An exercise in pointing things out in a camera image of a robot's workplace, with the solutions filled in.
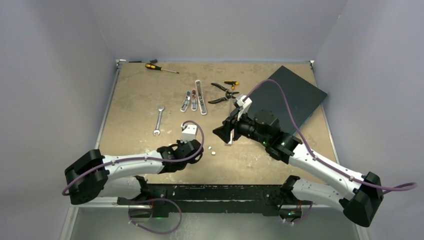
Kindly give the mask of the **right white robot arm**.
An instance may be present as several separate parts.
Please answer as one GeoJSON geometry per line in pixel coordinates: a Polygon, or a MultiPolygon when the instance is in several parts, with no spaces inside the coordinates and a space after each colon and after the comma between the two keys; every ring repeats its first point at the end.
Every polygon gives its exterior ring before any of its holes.
{"type": "Polygon", "coordinates": [[[270,110],[260,110],[253,118],[235,109],[222,126],[212,131],[225,143],[241,136],[264,146],[270,157],[300,168],[323,181],[311,183],[291,175],[280,196],[288,204],[296,200],[315,202],[341,211],[351,222],[369,227],[383,199],[381,179],[373,172],[363,174],[343,167],[314,150],[299,138],[281,130],[279,119],[270,110]]]}

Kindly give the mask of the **silver stapler magazine tray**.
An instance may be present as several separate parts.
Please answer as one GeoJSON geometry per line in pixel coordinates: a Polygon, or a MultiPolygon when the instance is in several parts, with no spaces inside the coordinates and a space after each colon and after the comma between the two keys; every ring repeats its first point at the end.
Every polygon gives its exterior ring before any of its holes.
{"type": "Polygon", "coordinates": [[[185,99],[183,100],[183,102],[182,102],[182,106],[181,106],[181,108],[180,108],[180,111],[181,112],[186,112],[187,111],[187,109],[188,109],[188,107],[189,107],[189,103],[190,103],[190,101],[191,101],[191,91],[187,91],[186,92],[186,95],[185,95],[185,99]]]}

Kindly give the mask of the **red silver stapler insert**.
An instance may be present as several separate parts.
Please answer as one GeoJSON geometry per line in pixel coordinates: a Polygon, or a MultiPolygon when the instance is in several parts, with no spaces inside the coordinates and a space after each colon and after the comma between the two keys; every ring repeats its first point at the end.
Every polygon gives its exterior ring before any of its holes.
{"type": "Polygon", "coordinates": [[[198,100],[197,100],[197,92],[196,90],[193,88],[191,91],[191,110],[192,111],[196,111],[198,109],[198,100]]]}

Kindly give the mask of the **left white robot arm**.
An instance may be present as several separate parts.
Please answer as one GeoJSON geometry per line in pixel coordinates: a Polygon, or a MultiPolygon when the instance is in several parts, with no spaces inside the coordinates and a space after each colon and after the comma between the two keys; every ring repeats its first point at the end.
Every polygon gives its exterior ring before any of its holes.
{"type": "Polygon", "coordinates": [[[98,197],[121,197],[142,205],[149,199],[149,191],[143,187],[143,175],[182,171],[187,165],[197,163],[203,152],[204,141],[197,139],[178,140],[134,155],[103,155],[99,149],[91,149],[65,169],[66,187],[62,195],[68,196],[73,205],[98,197]]]}

